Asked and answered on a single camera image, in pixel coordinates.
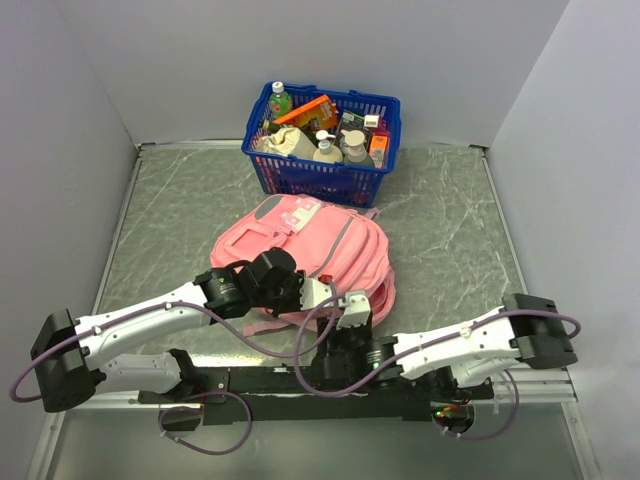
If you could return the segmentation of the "pink student backpack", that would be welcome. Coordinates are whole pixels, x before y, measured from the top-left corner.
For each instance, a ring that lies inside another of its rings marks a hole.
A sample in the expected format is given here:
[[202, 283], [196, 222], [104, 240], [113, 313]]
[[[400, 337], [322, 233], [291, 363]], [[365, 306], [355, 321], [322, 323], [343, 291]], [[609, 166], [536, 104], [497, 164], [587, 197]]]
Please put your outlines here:
[[396, 287], [389, 240], [374, 220], [377, 213], [361, 214], [307, 195], [271, 195], [218, 238], [210, 262], [223, 267], [281, 248], [307, 276], [330, 276], [338, 293], [365, 291], [372, 325], [378, 326], [393, 307]]

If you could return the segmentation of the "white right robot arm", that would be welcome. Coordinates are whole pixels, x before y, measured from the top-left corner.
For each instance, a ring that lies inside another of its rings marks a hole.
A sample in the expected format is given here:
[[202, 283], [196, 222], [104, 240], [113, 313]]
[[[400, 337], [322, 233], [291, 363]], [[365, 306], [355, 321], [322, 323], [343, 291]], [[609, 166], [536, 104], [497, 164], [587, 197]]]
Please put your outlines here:
[[550, 299], [509, 294], [488, 313], [437, 330], [374, 337], [369, 324], [331, 329], [313, 360], [312, 391], [326, 398], [424, 382], [443, 399], [519, 363], [559, 369], [578, 358], [578, 320]]

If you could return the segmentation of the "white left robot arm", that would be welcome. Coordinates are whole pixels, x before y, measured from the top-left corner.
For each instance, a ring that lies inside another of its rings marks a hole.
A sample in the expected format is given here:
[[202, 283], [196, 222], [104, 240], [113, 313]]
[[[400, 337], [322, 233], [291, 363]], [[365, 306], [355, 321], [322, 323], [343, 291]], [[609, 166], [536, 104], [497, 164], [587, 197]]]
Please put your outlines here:
[[140, 304], [102, 315], [72, 318], [66, 309], [50, 314], [31, 357], [39, 400], [48, 413], [70, 410], [108, 392], [154, 392], [184, 402], [203, 391], [188, 353], [171, 349], [135, 355], [148, 341], [183, 330], [245, 316], [253, 308], [274, 315], [298, 312], [305, 274], [280, 248], [225, 267]]

